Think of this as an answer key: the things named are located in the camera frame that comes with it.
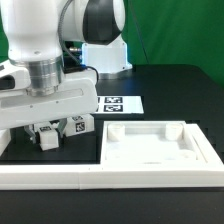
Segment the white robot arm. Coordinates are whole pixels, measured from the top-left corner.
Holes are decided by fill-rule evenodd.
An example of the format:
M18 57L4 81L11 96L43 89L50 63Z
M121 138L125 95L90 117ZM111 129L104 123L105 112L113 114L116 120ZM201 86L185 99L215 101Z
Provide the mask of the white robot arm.
M125 69L123 0L0 0L9 50L0 63L0 130L97 110L101 68Z

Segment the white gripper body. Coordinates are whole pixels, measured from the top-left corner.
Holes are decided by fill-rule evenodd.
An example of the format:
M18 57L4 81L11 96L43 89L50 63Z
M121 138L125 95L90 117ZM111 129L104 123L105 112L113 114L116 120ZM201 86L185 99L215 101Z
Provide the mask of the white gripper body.
M30 96L28 70L0 63L0 130L94 113L98 108L93 70L68 73L55 92Z

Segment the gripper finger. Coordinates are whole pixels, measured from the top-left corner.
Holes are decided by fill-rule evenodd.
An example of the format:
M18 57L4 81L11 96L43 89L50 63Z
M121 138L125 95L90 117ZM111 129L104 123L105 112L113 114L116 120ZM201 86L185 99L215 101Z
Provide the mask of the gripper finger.
M36 134L34 132L33 126L32 125L26 125L24 127L24 131L30 136L30 139L33 144L36 143Z
M67 125L67 119L66 118L59 120L57 130L59 132L60 137L63 137L66 125Z

